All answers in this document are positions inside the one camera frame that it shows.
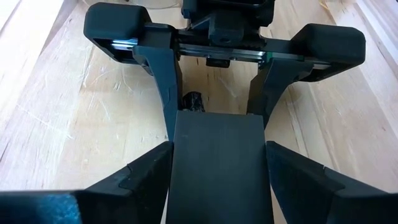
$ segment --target black plastic part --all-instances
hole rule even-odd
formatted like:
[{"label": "black plastic part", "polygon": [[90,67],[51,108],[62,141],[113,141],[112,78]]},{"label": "black plastic part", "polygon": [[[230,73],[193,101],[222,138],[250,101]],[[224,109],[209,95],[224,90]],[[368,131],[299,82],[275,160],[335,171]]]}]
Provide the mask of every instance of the black plastic part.
[{"label": "black plastic part", "polygon": [[177,110],[182,109],[182,73],[174,52],[174,35],[171,26],[151,24],[132,50],[136,61],[155,77],[170,140],[174,137]]},{"label": "black plastic part", "polygon": [[138,223],[160,223],[170,184],[173,144],[163,142],[125,168],[87,188],[134,202]]},{"label": "black plastic part", "polygon": [[244,18],[237,11],[216,11],[211,15],[208,38],[217,46],[236,46],[244,36]]},{"label": "black plastic part", "polygon": [[362,64],[366,57],[363,33],[352,27],[307,24],[291,40],[299,55],[331,63],[326,70],[314,70],[303,82],[317,82]]},{"label": "black plastic part", "polygon": [[206,58],[206,66],[209,67],[229,68],[230,65],[231,65],[230,60]]},{"label": "black plastic part", "polygon": [[261,116],[179,111],[167,223],[273,223]]},{"label": "black plastic part", "polygon": [[0,223],[81,223],[71,192],[2,192]]},{"label": "black plastic part", "polygon": [[241,12],[247,24],[253,29],[268,26],[274,18],[275,0],[260,1],[215,1],[215,0],[184,0],[182,15],[196,23],[203,17],[217,11],[229,10]]},{"label": "black plastic part", "polygon": [[113,49],[111,42],[140,37],[146,22],[151,19],[142,6],[99,2],[88,9],[83,32],[115,61],[136,64],[131,53]]},{"label": "black plastic part", "polygon": [[287,223],[396,223],[398,194],[339,174],[275,142],[266,144],[272,189]]},{"label": "black plastic part", "polygon": [[264,129],[285,89],[299,77],[311,74],[313,63],[272,58],[250,82],[248,114],[263,117]]},{"label": "black plastic part", "polygon": [[153,223],[144,222],[139,213],[139,206],[130,197],[97,194],[77,191],[73,195],[77,200],[82,223]]}]

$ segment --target small black object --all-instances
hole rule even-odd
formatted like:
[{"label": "small black object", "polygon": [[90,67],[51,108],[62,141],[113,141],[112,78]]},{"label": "small black object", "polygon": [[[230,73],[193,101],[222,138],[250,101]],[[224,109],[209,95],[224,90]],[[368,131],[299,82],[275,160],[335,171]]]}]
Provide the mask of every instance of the small black object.
[{"label": "small black object", "polygon": [[201,93],[192,91],[187,93],[183,98],[183,109],[196,112],[205,112],[203,101],[201,99]]},{"label": "small black object", "polygon": [[229,68],[230,60],[206,58],[206,66],[216,68]]}]

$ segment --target wooden floor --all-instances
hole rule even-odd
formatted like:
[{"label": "wooden floor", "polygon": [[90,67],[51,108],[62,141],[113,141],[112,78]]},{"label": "wooden floor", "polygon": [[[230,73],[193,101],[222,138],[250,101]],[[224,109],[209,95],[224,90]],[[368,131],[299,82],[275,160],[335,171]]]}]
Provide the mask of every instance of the wooden floor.
[{"label": "wooden floor", "polygon": [[[83,36],[94,0],[46,2],[44,9],[28,0],[0,3],[7,4],[0,7],[1,190],[85,188],[167,140],[153,77],[112,61]],[[178,8],[150,15],[186,24]],[[290,39],[310,22],[336,24],[361,30],[367,49],[357,68],[288,87],[266,139],[398,192],[396,21],[395,0],[276,0],[264,36]],[[202,92],[207,111],[245,113],[255,64],[209,68],[183,57],[180,66],[184,92]]]}]

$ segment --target wood grain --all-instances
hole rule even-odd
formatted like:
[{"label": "wood grain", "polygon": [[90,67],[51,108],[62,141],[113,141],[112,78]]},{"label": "wood grain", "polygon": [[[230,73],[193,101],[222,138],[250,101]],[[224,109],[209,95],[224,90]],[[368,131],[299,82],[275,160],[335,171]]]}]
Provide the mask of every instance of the wood grain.
[{"label": "wood grain", "polygon": [[87,6],[98,2],[145,6],[147,9],[164,9],[181,6],[182,0],[82,0]]},{"label": "wood grain", "polygon": [[72,13],[74,8],[76,7],[77,2],[78,2],[78,0],[63,1],[60,11],[58,13],[58,16],[53,23],[50,33],[47,36],[47,39],[45,40],[42,52],[48,46],[48,44],[52,41],[52,39],[58,33],[58,31],[62,28],[63,24],[65,23],[65,21],[68,19],[69,15]]},{"label": "wood grain", "polygon": [[[275,2],[274,21],[261,29],[262,35],[290,39],[310,22],[351,26],[364,33],[367,52],[357,68],[288,87],[265,135],[343,174],[396,192],[398,79],[391,46],[396,47],[397,29],[391,19],[394,6],[386,2]],[[390,9],[381,15],[386,5]],[[74,8],[38,59],[42,48],[34,48],[36,60],[26,63],[30,70],[0,68],[8,74],[0,81],[1,190],[85,188],[167,139],[153,77],[93,47],[82,34],[86,10],[82,2]],[[149,13],[154,22],[177,28],[187,23],[178,8]],[[49,34],[58,12],[54,14],[43,35]],[[46,38],[30,44],[43,47]],[[7,47],[5,42],[0,46]],[[2,65],[17,64],[5,55],[0,59]],[[184,93],[202,92],[207,111],[245,113],[255,64],[210,68],[202,58],[182,57],[180,66]],[[275,198],[273,202],[275,222],[285,222]]]},{"label": "wood grain", "polygon": [[18,8],[18,4],[20,0],[10,0],[4,1],[1,3],[0,8],[0,31],[4,25],[6,25],[7,21],[12,17],[12,13]]},{"label": "wood grain", "polygon": [[19,94],[40,55],[62,0],[21,1],[0,36],[0,131],[13,113]]}]

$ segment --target black rectangular block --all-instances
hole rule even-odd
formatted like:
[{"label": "black rectangular block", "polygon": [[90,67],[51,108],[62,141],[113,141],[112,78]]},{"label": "black rectangular block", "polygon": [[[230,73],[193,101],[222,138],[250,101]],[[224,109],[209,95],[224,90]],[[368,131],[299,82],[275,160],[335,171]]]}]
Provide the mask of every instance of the black rectangular block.
[{"label": "black rectangular block", "polygon": [[273,223],[262,117],[179,111],[167,223]]}]

